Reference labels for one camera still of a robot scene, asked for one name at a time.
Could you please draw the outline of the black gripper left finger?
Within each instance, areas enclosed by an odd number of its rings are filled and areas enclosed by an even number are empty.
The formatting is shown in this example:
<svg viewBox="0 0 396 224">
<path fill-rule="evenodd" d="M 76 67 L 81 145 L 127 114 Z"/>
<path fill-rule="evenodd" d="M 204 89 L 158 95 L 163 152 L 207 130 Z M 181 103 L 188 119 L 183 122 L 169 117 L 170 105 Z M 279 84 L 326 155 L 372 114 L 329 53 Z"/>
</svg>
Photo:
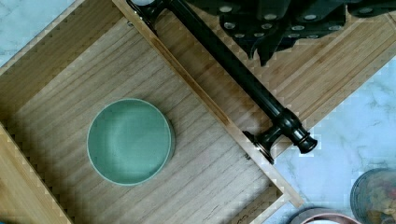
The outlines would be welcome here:
<svg viewBox="0 0 396 224">
<path fill-rule="evenodd" d="M 291 0 L 225 0 L 219 5 L 221 27 L 249 59 L 255 52 L 269 60 L 286 29 Z"/>
</svg>

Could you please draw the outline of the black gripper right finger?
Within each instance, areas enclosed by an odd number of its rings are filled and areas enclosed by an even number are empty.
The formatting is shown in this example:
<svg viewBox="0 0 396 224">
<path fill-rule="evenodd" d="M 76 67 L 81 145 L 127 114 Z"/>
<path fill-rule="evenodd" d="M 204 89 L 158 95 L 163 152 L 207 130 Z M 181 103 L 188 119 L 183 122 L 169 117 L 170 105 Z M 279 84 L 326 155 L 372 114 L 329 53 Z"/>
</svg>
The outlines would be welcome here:
<svg viewBox="0 0 396 224">
<path fill-rule="evenodd" d="M 317 39 L 341 30 L 347 12 L 371 18 L 394 10 L 395 0 L 259 0 L 257 19 L 262 26 L 272 25 L 257 47 L 261 66 L 300 38 Z"/>
</svg>

